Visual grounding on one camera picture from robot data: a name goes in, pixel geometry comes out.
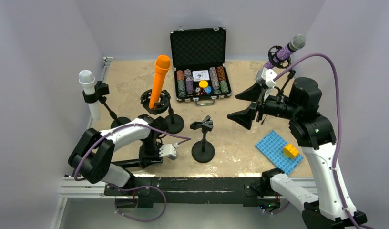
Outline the black clip microphone stand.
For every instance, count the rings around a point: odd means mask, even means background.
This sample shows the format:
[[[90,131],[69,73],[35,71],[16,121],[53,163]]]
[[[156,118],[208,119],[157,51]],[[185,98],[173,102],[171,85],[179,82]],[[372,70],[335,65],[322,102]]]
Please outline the black clip microphone stand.
[[[191,150],[193,159],[199,163],[207,163],[214,158],[215,148],[206,139],[206,134],[211,132],[213,127],[213,121],[209,115],[207,115],[202,121],[195,121],[190,124],[190,129],[201,129],[201,132],[203,133],[202,140],[194,143]]]

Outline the orange microphone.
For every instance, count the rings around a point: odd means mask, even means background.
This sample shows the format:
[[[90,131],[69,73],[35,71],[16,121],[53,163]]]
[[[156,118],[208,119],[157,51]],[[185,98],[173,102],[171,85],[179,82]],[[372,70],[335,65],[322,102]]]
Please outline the orange microphone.
[[[158,56],[155,62],[154,83],[153,83],[152,93],[149,102],[150,109],[155,108],[156,107],[155,103],[159,102],[164,80],[169,69],[170,69],[170,58],[166,55]]]

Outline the black silver-mesh microphone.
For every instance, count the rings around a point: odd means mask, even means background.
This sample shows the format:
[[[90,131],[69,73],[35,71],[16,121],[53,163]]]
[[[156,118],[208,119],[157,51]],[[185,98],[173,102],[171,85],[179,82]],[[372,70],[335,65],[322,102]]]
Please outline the black silver-mesh microphone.
[[[141,167],[139,159],[116,161],[112,163],[116,166],[123,167],[123,168]]]

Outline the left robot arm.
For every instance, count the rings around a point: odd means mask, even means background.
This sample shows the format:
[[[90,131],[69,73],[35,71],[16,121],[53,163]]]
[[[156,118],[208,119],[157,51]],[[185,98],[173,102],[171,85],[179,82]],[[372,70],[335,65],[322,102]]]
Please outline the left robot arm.
[[[92,184],[103,181],[116,185],[122,195],[129,195],[134,191],[134,175],[128,168],[161,163],[163,145],[157,139],[166,130],[164,118],[154,119],[147,114],[108,130],[89,128],[72,151],[68,164],[76,176],[81,175]],[[136,141],[142,143],[137,160],[127,160],[121,165],[112,162],[117,150]]]

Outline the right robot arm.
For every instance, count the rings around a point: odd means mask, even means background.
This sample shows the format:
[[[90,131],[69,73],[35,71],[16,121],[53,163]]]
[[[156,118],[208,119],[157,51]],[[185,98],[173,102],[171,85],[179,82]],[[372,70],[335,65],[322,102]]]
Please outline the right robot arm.
[[[317,194],[312,194],[292,181],[282,169],[262,173],[254,190],[260,195],[278,193],[293,204],[309,229],[343,229],[367,222],[364,212],[356,209],[335,158],[336,136],[332,123],[318,112],[322,92],[318,83],[300,77],[293,81],[289,96],[266,96],[250,89],[238,94],[237,99],[250,101],[250,106],[231,113],[228,119],[250,129],[253,121],[263,115],[281,117],[289,121],[289,130],[306,156],[313,173]]]

